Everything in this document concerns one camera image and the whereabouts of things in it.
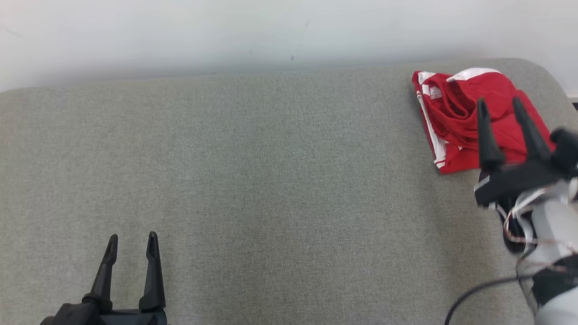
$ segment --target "black cable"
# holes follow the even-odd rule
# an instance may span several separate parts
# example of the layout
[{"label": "black cable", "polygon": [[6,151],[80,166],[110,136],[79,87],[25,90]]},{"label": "black cable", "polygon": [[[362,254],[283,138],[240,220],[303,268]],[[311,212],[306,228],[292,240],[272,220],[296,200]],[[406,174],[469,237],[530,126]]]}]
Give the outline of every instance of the black cable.
[{"label": "black cable", "polygon": [[458,300],[456,300],[454,302],[454,304],[451,306],[450,310],[447,312],[446,322],[444,323],[444,325],[450,325],[450,320],[451,320],[451,317],[453,316],[455,310],[458,308],[458,306],[464,300],[466,300],[472,294],[475,294],[476,292],[478,292],[480,290],[484,290],[484,289],[489,288],[489,287],[504,285],[506,283],[515,282],[515,281],[527,280],[527,279],[531,279],[532,277],[533,277],[532,275],[512,276],[510,278],[502,278],[502,279],[482,283],[480,285],[477,285],[477,286],[471,288],[470,290],[466,291],[463,295],[461,295],[458,298]]}]

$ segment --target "cable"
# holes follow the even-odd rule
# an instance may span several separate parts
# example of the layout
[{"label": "cable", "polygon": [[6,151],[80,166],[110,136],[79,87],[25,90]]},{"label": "cable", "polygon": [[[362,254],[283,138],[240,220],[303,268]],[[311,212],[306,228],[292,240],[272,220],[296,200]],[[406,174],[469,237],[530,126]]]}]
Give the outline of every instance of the cable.
[{"label": "cable", "polygon": [[[566,275],[566,276],[573,276],[576,277],[576,269],[566,269],[565,271],[557,271],[555,273],[552,273],[550,275],[544,275],[544,276],[561,276],[561,275]],[[498,279],[498,280],[493,280],[493,281],[489,281],[486,283],[482,283],[480,285],[477,285],[473,288],[471,288],[470,290],[466,291],[464,294],[462,294],[458,300],[456,300],[454,302],[454,304],[451,306],[450,310],[447,312],[446,315],[446,321],[444,322],[444,325],[450,325],[450,320],[451,317],[453,316],[455,310],[459,307],[459,305],[462,304],[462,302],[466,299],[468,299],[472,294],[477,293],[480,290],[484,290],[487,289],[489,287],[493,287],[493,286],[499,286],[499,285],[504,285],[506,283],[510,283],[510,282],[516,282],[516,281],[522,281],[522,280],[528,280],[528,279],[532,279],[534,275],[518,275],[518,276],[512,276],[509,278],[502,278],[502,279]]]},{"label": "cable", "polygon": [[533,192],[522,193],[516,199],[516,204],[514,205],[514,207],[507,214],[506,214],[505,210],[500,205],[498,205],[498,204],[495,205],[495,209],[502,216],[502,218],[504,218],[503,232],[504,232],[506,238],[510,242],[526,244],[525,249],[524,249],[524,254],[518,259],[516,267],[518,265],[520,265],[522,262],[525,262],[527,264],[540,265],[540,266],[543,266],[545,268],[551,269],[553,271],[558,271],[558,272],[566,272],[567,271],[566,267],[563,267],[563,266],[552,265],[552,263],[544,263],[544,262],[531,261],[531,260],[526,259],[527,254],[525,254],[525,253],[528,250],[527,244],[562,245],[562,246],[566,247],[568,250],[570,250],[572,255],[578,254],[578,249],[576,249],[575,246],[573,245],[573,243],[571,243],[571,242],[558,241],[558,240],[549,239],[549,238],[542,238],[542,239],[533,238],[532,237],[533,234],[529,233],[529,231],[524,231],[524,236],[519,237],[519,236],[515,236],[510,231],[510,221],[513,219],[522,220],[521,215],[525,212],[532,211],[534,208],[532,203],[536,199],[541,197],[543,194],[547,193],[548,189],[551,187],[552,186],[547,186],[547,187],[543,187],[541,189],[534,190]]},{"label": "cable", "polygon": [[489,288],[489,287],[504,285],[506,283],[521,281],[521,280],[527,280],[527,279],[531,279],[531,278],[532,278],[532,275],[512,276],[510,278],[502,278],[502,279],[482,283],[480,285],[477,285],[477,286],[471,288],[470,290],[468,290],[464,294],[462,294],[458,298],[458,300],[456,300],[454,302],[454,304],[451,306],[450,310],[447,312],[446,321],[444,322],[444,325],[450,325],[450,320],[451,320],[451,317],[453,316],[455,310],[459,307],[459,305],[461,305],[461,303],[464,300],[468,299],[468,297],[471,296],[472,294],[475,294],[478,291],[484,290],[484,289]]}]

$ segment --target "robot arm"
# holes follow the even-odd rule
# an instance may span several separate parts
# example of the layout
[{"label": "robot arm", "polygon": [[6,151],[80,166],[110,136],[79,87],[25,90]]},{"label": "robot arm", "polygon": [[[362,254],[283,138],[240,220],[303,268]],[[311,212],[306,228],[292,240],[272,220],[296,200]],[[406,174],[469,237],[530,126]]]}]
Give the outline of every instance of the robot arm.
[{"label": "robot arm", "polygon": [[522,103],[514,99],[516,120],[528,151],[525,163],[505,166],[483,99],[478,101],[480,183],[477,204],[495,208],[504,224],[507,248],[520,255],[516,272],[536,325],[578,323],[578,136],[556,130],[552,153]]},{"label": "robot arm", "polygon": [[162,282],[161,258],[157,234],[149,234],[146,257],[144,295],[139,309],[115,311],[110,300],[112,266],[116,262],[118,236],[110,237],[97,276],[89,293],[79,304],[64,304],[55,316],[45,318],[40,325],[167,325],[164,308],[165,289]]}]

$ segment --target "white trim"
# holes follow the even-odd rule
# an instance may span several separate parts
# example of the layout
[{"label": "white trim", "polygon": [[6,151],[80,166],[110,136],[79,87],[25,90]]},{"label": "white trim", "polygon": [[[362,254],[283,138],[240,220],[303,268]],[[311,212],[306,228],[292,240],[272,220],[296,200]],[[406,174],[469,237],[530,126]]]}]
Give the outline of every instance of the white trim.
[{"label": "white trim", "polygon": [[490,176],[486,176],[484,179],[482,179],[481,181],[478,182],[478,184],[473,186],[473,191],[474,193],[477,191],[477,189],[479,189],[480,187],[486,185],[488,182],[490,181]]},{"label": "white trim", "polygon": [[421,93],[424,94],[424,96],[429,96],[429,85],[427,84],[422,84],[421,85]]},{"label": "white trim", "polygon": [[433,87],[429,88],[429,97],[431,99],[438,99],[438,98],[443,97],[443,94],[442,94],[442,91],[439,90],[439,88],[437,88],[436,86],[433,86]]},{"label": "white trim", "polygon": [[417,81],[420,82],[420,85],[424,84],[424,82],[426,80],[428,80],[429,78],[435,76],[436,73],[435,72],[427,72],[427,71],[421,71],[417,74]]},{"label": "white trim", "polygon": [[429,120],[428,111],[425,109],[423,96],[419,91],[417,92],[417,100],[420,102],[421,111],[423,112],[425,118],[425,125],[427,126],[427,133],[429,134],[429,138],[432,142],[433,154],[435,155],[434,163],[438,168],[441,168],[446,165],[446,143],[443,139],[440,139],[437,134],[435,134],[432,123]]},{"label": "white trim", "polygon": [[464,71],[460,71],[460,72],[456,73],[455,75],[447,78],[446,81],[447,82],[454,82],[456,80],[469,80],[473,77],[477,77],[477,76],[483,75],[484,73],[490,73],[490,72],[500,73],[500,71],[495,70],[495,69],[490,69],[490,68],[469,68],[469,69],[466,69]]}]

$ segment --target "gray cushion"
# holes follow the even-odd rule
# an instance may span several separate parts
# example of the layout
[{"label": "gray cushion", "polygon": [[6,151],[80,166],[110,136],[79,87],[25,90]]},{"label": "gray cushion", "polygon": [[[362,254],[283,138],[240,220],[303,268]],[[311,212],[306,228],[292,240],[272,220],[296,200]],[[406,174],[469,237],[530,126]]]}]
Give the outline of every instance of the gray cushion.
[{"label": "gray cushion", "polygon": [[[410,82],[502,71],[550,128],[578,114],[543,68],[500,59],[30,88],[0,94],[0,323],[90,290],[119,235],[115,308],[160,239],[172,324],[434,324],[513,275],[478,172],[440,176]],[[454,324],[528,324],[516,284]]]}]

